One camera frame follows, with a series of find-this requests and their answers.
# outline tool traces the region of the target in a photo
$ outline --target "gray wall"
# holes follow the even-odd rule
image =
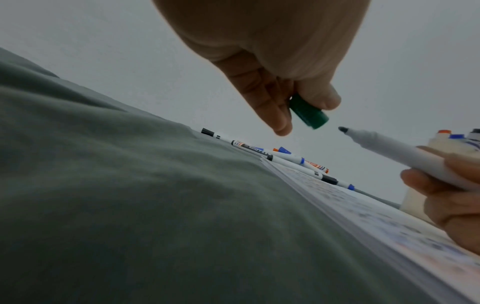
[[[2,0],[0,46],[194,129],[283,145],[399,202],[403,167],[362,150],[338,125],[412,144],[425,143],[437,129],[480,127],[480,3],[474,0],[373,1],[333,82],[342,106],[316,131],[295,118],[286,138],[276,137],[215,68],[186,49],[148,0]]]

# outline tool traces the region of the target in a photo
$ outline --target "dark green cloth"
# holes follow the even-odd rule
[[[257,158],[3,49],[0,161],[2,303],[432,302]]]

